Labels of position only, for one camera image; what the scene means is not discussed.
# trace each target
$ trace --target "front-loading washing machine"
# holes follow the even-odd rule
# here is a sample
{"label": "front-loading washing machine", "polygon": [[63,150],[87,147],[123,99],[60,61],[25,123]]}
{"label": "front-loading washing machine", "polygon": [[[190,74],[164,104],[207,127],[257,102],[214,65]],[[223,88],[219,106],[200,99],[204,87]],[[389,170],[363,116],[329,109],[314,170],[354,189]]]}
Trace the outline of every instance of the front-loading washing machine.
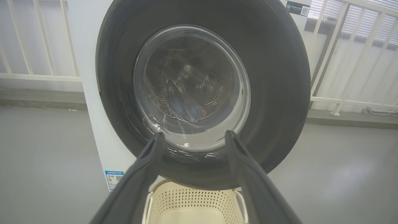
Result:
{"label": "front-loading washing machine", "polygon": [[238,134],[267,173],[286,157],[306,118],[310,72],[300,37],[306,17],[293,20],[285,6],[279,0],[68,1],[109,190],[156,132],[166,139],[160,175],[201,189],[239,186],[230,176],[226,130]]}

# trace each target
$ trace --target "black sticker with qr code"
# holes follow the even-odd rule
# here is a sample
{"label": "black sticker with qr code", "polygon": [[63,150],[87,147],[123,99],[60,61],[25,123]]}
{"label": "black sticker with qr code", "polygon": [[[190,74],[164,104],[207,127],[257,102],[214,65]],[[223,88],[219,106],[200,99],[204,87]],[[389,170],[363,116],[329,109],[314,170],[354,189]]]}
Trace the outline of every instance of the black sticker with qr code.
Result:
{"label": "black sticker with qr code", "polygon": [[308,16],[308,12],[310,11],[310,6],[297,2],[287,1],[286,9],[288,12],[293,14]]}

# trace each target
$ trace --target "qr code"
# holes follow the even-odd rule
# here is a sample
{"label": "qr code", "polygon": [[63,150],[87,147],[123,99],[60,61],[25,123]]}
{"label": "qr code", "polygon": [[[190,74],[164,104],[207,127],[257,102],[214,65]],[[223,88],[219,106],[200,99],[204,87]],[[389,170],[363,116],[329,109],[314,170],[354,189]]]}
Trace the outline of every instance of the qr code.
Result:
{"label": "qr code", "polygon": [[302,6],[300,15],[308,16],[309,11],[310,11],[310,7]]}

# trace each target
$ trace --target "laundry basket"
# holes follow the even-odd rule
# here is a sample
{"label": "laundry basket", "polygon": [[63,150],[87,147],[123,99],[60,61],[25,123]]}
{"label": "laundry basket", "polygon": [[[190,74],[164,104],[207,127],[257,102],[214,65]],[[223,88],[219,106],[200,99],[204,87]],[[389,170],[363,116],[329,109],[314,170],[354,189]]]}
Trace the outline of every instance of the laundry basket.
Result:
{"label": "laundry basket", "polygon": [[146,199],[142,224],[247,224],[242,195],[236,190],[204,191],[165,180]]}

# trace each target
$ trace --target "white blinds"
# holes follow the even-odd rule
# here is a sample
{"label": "white blinds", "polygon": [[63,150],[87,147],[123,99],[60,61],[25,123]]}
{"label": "white blinds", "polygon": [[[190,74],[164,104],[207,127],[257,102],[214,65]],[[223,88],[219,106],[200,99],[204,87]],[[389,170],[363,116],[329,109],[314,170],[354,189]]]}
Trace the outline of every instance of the white blinds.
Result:
{"label": "white blinds", "polygon": [[[325,13],[322,19],[334,22],[337,20],[341,12],[343,3],[336,0],[327,0],[327,1],[328,3],[326,5]],[[366,0],[366,1],[369,1],[372,4],[377,4],[380,6],[398,10],[398,0]],[[308,17],[318,19],[323,2],[324,0],[312,0]],[[360,7],[350,6],[347,17],[344,21],[343,29],[341,30],[343,33],[351,34],[353,32],[355,24],[358,21],[360,11],[361,11]],[[375,23],[376,17],[377,17],[377,12],[366,9],[357,32],[357,36],[368,37],[373,27],[373,24]],[[389,15],[386,15],[383,18],[383,21],[375,38],[376,40],[386,41],[387,36],[393,27],[395,19],[396,19],[395,17]],[[390,40],[390,43],[398,45],[398,29],[395,30]]]}

